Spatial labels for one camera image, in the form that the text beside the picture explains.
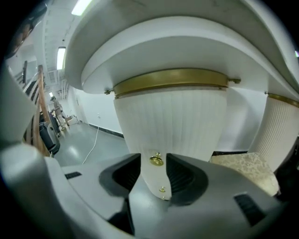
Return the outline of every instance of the hallway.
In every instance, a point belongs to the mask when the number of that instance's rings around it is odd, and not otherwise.
[[[82,164],[94,146],[96,134],[97,129],[87,124],[71,125],[59,137],[60,149],[54,158],[61,167]],[[129,150],[123,138],[99,130],[96,145],[85,164],[125,154],[129,154]]]

